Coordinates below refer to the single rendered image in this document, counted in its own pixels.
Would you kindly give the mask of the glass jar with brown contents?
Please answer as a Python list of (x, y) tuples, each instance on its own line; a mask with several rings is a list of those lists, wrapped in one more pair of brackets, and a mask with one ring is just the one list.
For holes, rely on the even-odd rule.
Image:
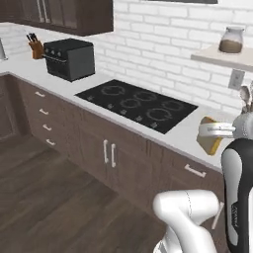
[(243, 28), (227, 27), (218, 50), (225, 53), (240, 53), (243, 48)]

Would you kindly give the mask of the black hob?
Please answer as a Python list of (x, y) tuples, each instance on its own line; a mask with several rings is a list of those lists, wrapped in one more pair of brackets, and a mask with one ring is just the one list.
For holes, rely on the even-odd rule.
[(117, 79), (77, 93), (76, 97), (162, 134), (198, 108)]

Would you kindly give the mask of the brown corner cupboard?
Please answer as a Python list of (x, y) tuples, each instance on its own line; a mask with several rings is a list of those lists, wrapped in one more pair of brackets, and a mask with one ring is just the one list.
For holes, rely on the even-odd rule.
[(22, 133), (22, 101), (15, 79), (0, 76), (0, 142)]

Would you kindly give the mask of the tan and yellow block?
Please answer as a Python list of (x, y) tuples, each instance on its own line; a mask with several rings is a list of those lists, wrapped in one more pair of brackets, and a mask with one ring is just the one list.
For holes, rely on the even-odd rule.
[[(216, 123), (216, 121), (210, 117), (204, 117), (200, 125), (210, 123)], [(198, 134), (196, 141), (207, 155), (214, 156), (222, 141), (222, 137), (200, 136)]]

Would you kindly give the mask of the grey utensils in pot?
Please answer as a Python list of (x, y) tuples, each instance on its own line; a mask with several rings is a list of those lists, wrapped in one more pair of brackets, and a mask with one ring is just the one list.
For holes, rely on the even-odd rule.
[(240, 87), (239, 95), (241, 100), (245, 103), (242, 107), (242, 114), (253, 112), (253, 83), (250, 85), (242, 85)]

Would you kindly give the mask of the dark range hood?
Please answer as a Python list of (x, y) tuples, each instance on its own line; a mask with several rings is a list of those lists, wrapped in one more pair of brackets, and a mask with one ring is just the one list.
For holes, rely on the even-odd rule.
[(186, 4), (218, 4), (218, 0), (144, 0), (153, 2), (172, 2), (172, 3), (186, 3)]

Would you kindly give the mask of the wooden knife block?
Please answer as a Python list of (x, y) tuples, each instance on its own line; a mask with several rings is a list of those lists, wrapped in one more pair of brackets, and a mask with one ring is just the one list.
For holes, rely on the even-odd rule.
[(41, 59), (43, 55), (42, 43), (37, 39), (34, 33), (27, 34), (27, 38), (29, 40), (29, 46), (32, 49), (33, 59)]

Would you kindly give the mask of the dark brown wall cupboard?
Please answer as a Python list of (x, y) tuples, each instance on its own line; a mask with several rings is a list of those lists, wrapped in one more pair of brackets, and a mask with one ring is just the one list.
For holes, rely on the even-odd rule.
[(45, 0), (50, 23), (40, 22), (37, 0), (0, 0), (0, 23), (10, 22), (76, 36), (114, 30), (113, 0)]

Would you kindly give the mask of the brown cupboard door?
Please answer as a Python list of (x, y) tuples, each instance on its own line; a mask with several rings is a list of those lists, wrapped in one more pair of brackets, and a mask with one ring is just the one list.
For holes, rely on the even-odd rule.
[(145, 210), (149, 203), (151, 166), (146, 156), (146, 139), (119, 127), (113, 131), (115, 163), (119, 192)]
[(82, 150), (82, 164), (86, 171), (97, 180), (108, 184), (107, 164), (104, 161), (103, 141), (91, 124), (86, 119), (86, 113), (79, 110), (77, 113), (79, 120), (79, 140)]

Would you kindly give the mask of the black toaster oven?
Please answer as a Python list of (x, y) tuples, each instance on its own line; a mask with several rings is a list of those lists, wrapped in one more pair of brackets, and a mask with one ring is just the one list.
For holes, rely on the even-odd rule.
[(95, 73), (94, 46), (91, 42), (65, 39), (43, 44), (47, 72), (69, 82)]

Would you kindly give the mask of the pale wall shelf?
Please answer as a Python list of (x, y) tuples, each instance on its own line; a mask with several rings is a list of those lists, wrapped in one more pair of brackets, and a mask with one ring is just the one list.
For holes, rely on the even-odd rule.
[(240, 53), (229, 54), (218, 50), (214, 44), (191, 55), (195, 61), (253, 72), (253, 48), (244, 47)]

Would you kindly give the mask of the brown drawer front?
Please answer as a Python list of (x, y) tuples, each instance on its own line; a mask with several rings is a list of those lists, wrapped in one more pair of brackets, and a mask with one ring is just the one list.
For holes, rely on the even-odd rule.
[[(31, 115), (37, 115), (37, 116), (38, 115), (43, 115), (42, 113), (39, 112), (39, 110), (37, 110), (37, 109), (31, 109), (26, 104), (25, 104), (25, 108), (26, 108), (26, 112), (27, 112), (28, 118)], [(56, 120), (62, 126), (65, 125), (64, 108), (63, 108), (63, 111), (60, 112), (59, 114), (49, 113), (48, 116), (51, 117), (52, 119)]]
[[(163, 164), (169, 169), (173, 179), (187, 189), (211, 190), (216, 193), (220, 200), (223, 199), (223, 179), (219, 172), (169, 149), (166, 149), (163, 153)], [(189, 164), (195, 170), (206, 172), (206, 177), (201, 178), (185, 170), (186, 164)]]
[[(34, 128), (32, 130), (32, 134), (34, 137), (38, 138), (45, 144), (47, 144), (49, 147), (55, 149), (58, 151), (60, 154), (64, 156), (68, 156), (68, 150), (67, 150), (67, 143), (64, 138), (62, 138), (60, 135), (53, 133), (53, 132), (48, 132), (44, 129), (39, 130), (37, 128)], [(55, 142), (55, 146), (51, 146), (48, 144), (45, 140), (50, 139), (51, 141)]]
[(44, 129), (42, 125), (46, 124), (48, 127), (51, 127), (52, 130), (51, 131), (48, 131), (46, 129), (44, 130), (60, 135), (67, 142), (64, 127), (61, 124), (59, 124), (56, 120), (52, 119), (51, 117), (46, 116), (46, 115), (38, 115), (38, 116), (31, 115), (29, 117), (29, 123), (30, 123), (31, 130), (33, 130), (34, 128), (42, 130)]
[[(44, 109), (46, 112), (59, 114), (63, 111), (62, 100), (43, 89), (29, 84), (28, 82), (19, 82), (20, 90), (25, 100), (25, 104), (31, 109)], [(45, 94), (45, 97), (39, 97), (35, 92)]]

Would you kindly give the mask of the grey metal fixture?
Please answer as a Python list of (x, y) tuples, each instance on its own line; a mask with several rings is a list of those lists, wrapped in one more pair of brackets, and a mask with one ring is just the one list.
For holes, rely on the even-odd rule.
[(7, 59), (8, 57), (6, 56), (6, 53), (5, 53), (1, 38), (0, 38), (0, 61), (7, 60)]

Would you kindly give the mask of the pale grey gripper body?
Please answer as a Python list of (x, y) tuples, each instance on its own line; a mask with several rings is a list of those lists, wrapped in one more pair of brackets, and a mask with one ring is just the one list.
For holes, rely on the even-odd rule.
[(213, 123), (208, 125), (208, 134), (219, 137), (233, 137), (235, 126), (227, 123)]

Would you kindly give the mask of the grey wall outlet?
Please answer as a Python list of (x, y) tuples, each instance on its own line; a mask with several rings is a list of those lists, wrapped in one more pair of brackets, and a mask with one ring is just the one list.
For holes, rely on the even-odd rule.
[(230, 75), (228, 88), (239, 90), (244, 79), (245, 72), (238, 69), (233, 69)]

